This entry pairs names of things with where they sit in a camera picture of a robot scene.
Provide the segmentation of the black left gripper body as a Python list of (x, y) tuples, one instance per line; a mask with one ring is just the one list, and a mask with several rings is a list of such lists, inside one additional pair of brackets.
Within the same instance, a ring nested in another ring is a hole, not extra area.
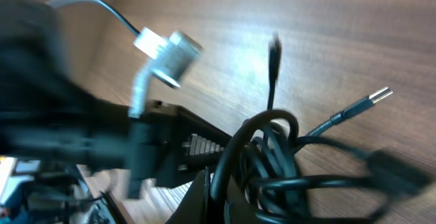
[(205, 168), (214, 170), (231, 136), (188, 109), (150, 101), (129, 132), (129, 198), (138, 199), (142, 181), (176, 188)]

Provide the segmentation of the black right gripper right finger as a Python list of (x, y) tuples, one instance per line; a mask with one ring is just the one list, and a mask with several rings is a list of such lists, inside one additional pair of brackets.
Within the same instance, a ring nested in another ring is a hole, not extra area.
[(233, 178), (228, 183), (226, 200), (224, 205), (225, 224), (258, 224), (260, 220), (256, 217), (251, 206), (238, 188)]

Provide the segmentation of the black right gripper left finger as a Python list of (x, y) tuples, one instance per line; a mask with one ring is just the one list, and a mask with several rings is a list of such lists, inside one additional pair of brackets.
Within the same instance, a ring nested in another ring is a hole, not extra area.
[(200, 171), (166, 224), (206, 223), (210, 183), (211, 176), (209, 170)]

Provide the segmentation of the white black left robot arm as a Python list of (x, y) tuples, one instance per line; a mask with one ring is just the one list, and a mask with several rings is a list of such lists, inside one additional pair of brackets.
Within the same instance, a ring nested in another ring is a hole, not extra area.
[(61, 64), (56, 10), (76, 1), (87, 0), (1, 0), (1, 152), (128, 169), (131, 199), (147, 178), (177, 187), (216, 164), (227, 133), (182, 106), (148, 99), (153, 78), (178, 88), (201, 46), (180, 31), (167, 38), (136, 31), (134, 45), (149, 61), (134, 78), (130, 105), (98, 99)]

